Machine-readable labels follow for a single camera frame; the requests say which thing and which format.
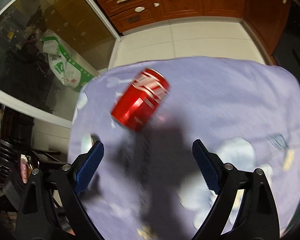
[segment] floor tile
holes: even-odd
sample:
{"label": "floor tile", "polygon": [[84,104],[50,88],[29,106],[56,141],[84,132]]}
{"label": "floor tile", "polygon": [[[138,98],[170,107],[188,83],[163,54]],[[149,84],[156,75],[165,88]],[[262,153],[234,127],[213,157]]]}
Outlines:
{"label": "floor tile", "polygon": [[123,35],[128,35],[128,34],[131,34],[131,33],[141,32],[141,31],[148,30],[148,29],[151,29],[151,28],[157,28],[157,27],[161,27],[161,26],[166,26],[166,25],[170,24],[169,22],[170,21],[165,20],[165,21],[160,21],[160,22],[156,22],[156,23],[150,23],[150,24],[147,24],[147,25],[143,25],[143,26],[140,26],[140,27],[137,27],[137,28],[125,31],[122,34]]}
{"label": "floor tile", "polygon": [[125,50],[123,46],[121,44],[119,47],[114,67],[145,60],[174,58],[172,42],[156,44],[133,50]]}
{"label": "floor tile", "polygon": [[168,25],[123,36],[121,43],[126,50],[131,50],[171,41],[171,29]]}
{"label": "floor tile", "polygon": [[265,64],[251,40],[196,39],[174,42],[176,57],[209,56],[247,59]]}
{"label": "floor tile", "polygon": [[240,23],[231,22],[192,22],[172,24],[172,37],[174,41],[205,39],[205,38],[231,38],[251,40]]}

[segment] white door frame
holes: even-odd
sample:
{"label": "white door frame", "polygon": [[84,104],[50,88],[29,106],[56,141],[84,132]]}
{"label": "white door frame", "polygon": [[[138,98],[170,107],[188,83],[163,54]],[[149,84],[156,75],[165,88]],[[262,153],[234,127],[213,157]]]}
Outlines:
{"label": "white door frame", "polygon": [[[16,0],[12,0],[10,1],[4,8],[2,8],[2,10],[0,10],[0,15],[12,4],[14,3]],[[102,13],[102,11],[100,10],[100,8],[97,6],[97,4],[94,2],[94,0],[86,0],[87,3],[89,4],[89,6],[91,6],[91,8],[95,11],[95,13],[98,15],[98,17],[102,20],[102,22],[105,24],[105,26],[108,28],[108,30],[110,31],[110,33],[113,35],[113,37],[116,39],[116,45],[118,44],[118,42],[121,40],[121,37],[118,35],[118,33],[116,32],[116,30],[113,28],[113,26],[111,25],[111,23],[109,22],[109,20],[105,17],[105,15]],[[116,50],[117,50],[118,46],[115,46],[112,54],[116,54]],[[41,109],[38,109],[37,107],[31,106],[19,99],[16,99],[15,97],[3,92],[2,90],[0,90],[0,103],[3,105],[6,105],[20,113],[29,115],[33,118],[42,120],[42,121],[46,121],[46,122],[50,122],[56,125],[60,125],[66,128],[70,128],[72,127],[72,122],[69,120],[66,120],[64,118],[58,117],[56,115],[50,114],[46,111],[43,111]]]}

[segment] soda can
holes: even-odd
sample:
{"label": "soda can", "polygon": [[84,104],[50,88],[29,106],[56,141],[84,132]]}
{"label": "soda can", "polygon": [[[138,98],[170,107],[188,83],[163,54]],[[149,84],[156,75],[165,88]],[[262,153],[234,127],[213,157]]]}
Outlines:
{"label": "soda can", "polygon": [[146,68],[115,104],[112,117],[133,131],[140,131],[167,95],[169,87],[164,76]]}

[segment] glass door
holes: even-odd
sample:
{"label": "glass door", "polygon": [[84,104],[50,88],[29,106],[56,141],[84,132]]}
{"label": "glass door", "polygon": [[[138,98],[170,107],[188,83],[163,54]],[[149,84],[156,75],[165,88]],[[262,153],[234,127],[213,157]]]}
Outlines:
{"label": "glass door", "polygon": [[0,14],[0,97],[11,101],[1,103],[71,126],[80,89],[107,69],[115,41],[86,0],[15,0]]}

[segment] doorframe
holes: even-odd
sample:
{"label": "doorframe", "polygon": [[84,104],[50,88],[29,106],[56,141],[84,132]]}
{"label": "doorframe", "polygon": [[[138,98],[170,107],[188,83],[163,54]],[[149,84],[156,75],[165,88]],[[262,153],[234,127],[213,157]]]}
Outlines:
{"label": "doorframe", "polygon": [[[0,15],[16,0],[11,0],[7,3],[6,6],[4,6],[0,10]],[[116,55],[117,49],[118,49],[118,43],[121,41],[121,37],[117,33],[117,31],[113,28],[109,20],[105,17],[105,15],[102,13],[98,5],[94,2],[94,0],[86,0],[88,5],[94,10],[94,12],[97,14],[97,16],[102,20],[102,22],[105,24],[107,29],[110,31],[112,36],[116,39],[115,46],[112,51],[112,55]],[[46,111],[43,111],[41,109],[38,109],[37,107],[31,106],[30,104],[27,104],[19,99],[16,99],[15,97],[3,92],[0,90],[0,103],[3,105],[6,105],[20,113],[29,115],[33,118],[50,122],[56,125],[60,125],[66,128],[72,128],[72,122],[69,120],[66,120],[64,118],[58,117],[56,115],[50,114]]]}
{"label": "doorframe", "polygon": [[118,53],[118,50],[119,50],[120,42],[121,42],[121,40],[115,40],[115,43],[114,43],[114,46],[113,46],[113,49],[112,49],[112,53],[111,53],[111,57],[110,57],[110,60],[109,60],[107,71],[114,68],[114,63],[115,63],[115,59],[117,57],[117,53]]}
{"label": "doorframe", "polygon": [[90,7],[94,10],[94,12],[98,15],[100,20],[103,22],[103,24],[107,27],[107,29],[111,32],[112,36],[116,39],[121,41],[121,37],[117,33],[117,31],[114,29],[110,21],[107,19],[107,17],[103,14],[101,9],[98,7],[98,5],[95,3],[94,0],[86,0],[86,2],[90,5]]}

